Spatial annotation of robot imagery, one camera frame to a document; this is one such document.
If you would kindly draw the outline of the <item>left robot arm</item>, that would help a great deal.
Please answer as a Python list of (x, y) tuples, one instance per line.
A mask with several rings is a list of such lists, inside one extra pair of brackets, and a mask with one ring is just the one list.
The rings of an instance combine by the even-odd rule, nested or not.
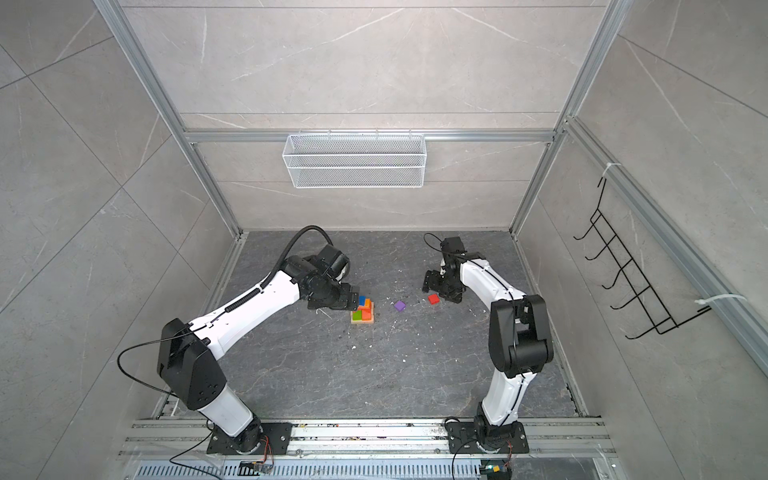
[(158, 375), (187, 409), (213, 423), (215, 434), (240, 452), (253, 451), (260, 419), (228, 385), (219, 360), (242, 337), (300, 300), (315, 310), (355, 310), (359, 292), (343, 281), (348, 269), (348, 257), (329, 247), (318, 255), (290, 256), (226, 305), (188, 323), (169, 321), (161, 333)]

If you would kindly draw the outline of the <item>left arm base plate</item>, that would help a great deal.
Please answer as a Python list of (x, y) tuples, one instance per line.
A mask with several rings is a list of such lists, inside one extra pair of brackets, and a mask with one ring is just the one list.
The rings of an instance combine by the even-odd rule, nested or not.
[(284, 455), (288, 450), (292, 430), (292, 423), (261, 422), (258, 426), (248, 426), (237, 437), (230, 437), (219, 426), (214, 426), (206, 453), (221, 455)]

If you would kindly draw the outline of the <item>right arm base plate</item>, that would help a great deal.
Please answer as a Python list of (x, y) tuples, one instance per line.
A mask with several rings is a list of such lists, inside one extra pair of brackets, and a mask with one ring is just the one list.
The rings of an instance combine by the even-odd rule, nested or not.
[(528, 454), (524, 425), (515, 421), (503, 426), (448, 419), (443, 423), (451, 454)]

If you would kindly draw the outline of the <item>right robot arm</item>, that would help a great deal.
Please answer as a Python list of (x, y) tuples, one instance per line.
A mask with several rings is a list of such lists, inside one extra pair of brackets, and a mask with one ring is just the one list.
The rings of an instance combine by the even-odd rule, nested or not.
[(422, 291), (459, 303), (471, 290), (489, 310), (488, 350), (494, 374), (474, 417), (476, 445), (495, 452), (522, 439), (524, 395), (554, 358), (546, 302), (504, 280), (485, 259), (445, 261), (425, 273)]

